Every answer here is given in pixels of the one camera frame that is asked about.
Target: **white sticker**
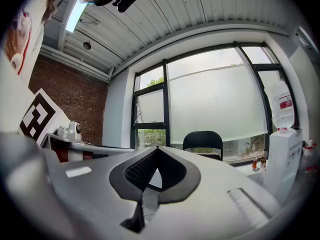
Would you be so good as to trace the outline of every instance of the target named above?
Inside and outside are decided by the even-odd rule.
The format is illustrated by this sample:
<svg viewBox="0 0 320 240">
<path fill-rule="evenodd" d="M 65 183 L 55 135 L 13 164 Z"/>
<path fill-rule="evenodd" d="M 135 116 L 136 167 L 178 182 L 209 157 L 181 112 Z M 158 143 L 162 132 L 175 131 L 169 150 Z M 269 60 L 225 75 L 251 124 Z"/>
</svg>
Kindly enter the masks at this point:
<svg viewBox="0 0 320 240">
<path fill-rule="evenodd" d="M 81 167 L 81 168 L 76 168 L 76 169 L 71 169 L 71 170 L 66 170 L 65 173 L 69 178 L 72 177 L 77 177 L 83 174 L 88 174 L 90 173 L 92 170 L 85 166 L 85 167 Z"/>
</svg>

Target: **red brick wall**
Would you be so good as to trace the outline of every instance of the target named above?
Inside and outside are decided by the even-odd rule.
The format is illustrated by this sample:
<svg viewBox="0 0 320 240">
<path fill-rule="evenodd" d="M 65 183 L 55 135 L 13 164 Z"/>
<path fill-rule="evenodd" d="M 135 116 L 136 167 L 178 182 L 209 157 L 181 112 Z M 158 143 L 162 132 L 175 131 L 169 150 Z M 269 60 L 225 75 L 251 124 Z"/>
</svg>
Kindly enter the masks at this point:
<svg viewBox="0 0 320 240">
<path fill-rule="evenodd" d="M 81 124 L 84 142 L 102 144 L 107 83 L 39 55 L 29 88 L 33 93 L 42 88 L 71 121 Z"/>
</svg>

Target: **chair backrest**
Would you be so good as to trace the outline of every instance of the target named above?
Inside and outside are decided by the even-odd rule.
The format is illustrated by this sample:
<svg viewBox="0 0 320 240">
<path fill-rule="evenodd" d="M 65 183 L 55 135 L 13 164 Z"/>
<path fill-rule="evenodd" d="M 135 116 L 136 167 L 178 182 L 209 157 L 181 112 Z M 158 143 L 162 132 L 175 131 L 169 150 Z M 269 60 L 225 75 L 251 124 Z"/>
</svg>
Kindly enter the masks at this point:
<svg viewBox="0 0 320 240">
<path fill-rule="evenodd" d="M 214 131 L 205 130 L 205 131 L 193 131 L 185 136 L 183 140 L 183 150 L 191 148 L 213 148 L 221 150 L 220 160 L 223 159 L 223 142 L 219 134 Z M 217 159 L 215 155 L 206 155 L 201 154 L 201 156 Z"/>
</svg>

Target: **black cable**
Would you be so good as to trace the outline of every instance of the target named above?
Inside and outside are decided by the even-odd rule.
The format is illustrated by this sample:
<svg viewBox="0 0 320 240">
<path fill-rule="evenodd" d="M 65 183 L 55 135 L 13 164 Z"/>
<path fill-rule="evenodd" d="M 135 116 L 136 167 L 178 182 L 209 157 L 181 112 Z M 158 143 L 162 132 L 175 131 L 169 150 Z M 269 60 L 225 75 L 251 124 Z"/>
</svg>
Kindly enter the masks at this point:
<svg viewBox="0 0 320 240">
<path fill-rule="evenodd" d="M 60 2 L 58 2 L 58 4 L 56 5 L 56 7 L 58 8 L 63 1 L 64 1 L 64 0 L 61 0 Z"/>
</svg>

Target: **frosted window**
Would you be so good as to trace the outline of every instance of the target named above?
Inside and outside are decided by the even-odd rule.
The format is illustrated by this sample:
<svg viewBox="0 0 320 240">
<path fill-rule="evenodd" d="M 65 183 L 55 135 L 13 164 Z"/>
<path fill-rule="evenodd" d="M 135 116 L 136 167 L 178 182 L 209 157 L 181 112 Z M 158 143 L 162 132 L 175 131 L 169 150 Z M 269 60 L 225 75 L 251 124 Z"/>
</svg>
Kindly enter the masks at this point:
<svg viewBox="0 0 320 240">
<path fill-rule="evenodd" d="M 267 55 L 261 47 L 243 47 L 244 52 L 248 55 L 252 64 L 271 64 Z"/>
<path fill-rule="evenodd" d="M 163 81 L 164 81 L 164 68 L 162 66 L 157 67 L 140 76 L 140 83 L 136 91 L 142 90 L 154 84 L 162 83 Z"/>
<path fill-rule="evenodd" d="M 194 131 L 214 131 L 224 142 L 267 133 L 263 102 L 245 65 L 169 81 L 171 143 Z"/>
<path fill-rule="evenodd" d="M 138 97 L 138 122 L 159 123 L 164 121 L 164 92 L 153 91 Z"/>
<path fill-rule="evenodd" d="M 168 64 L 169 79 L 178 78 L 200 71 L 243 64 L 234 48 L 208 51 Z"/>
<path fill-rule="evenodd" d="M 258 73 L 264 88 L 268 88 L 281 80 L 279 71 L 259 71 Z"/>
</svg>

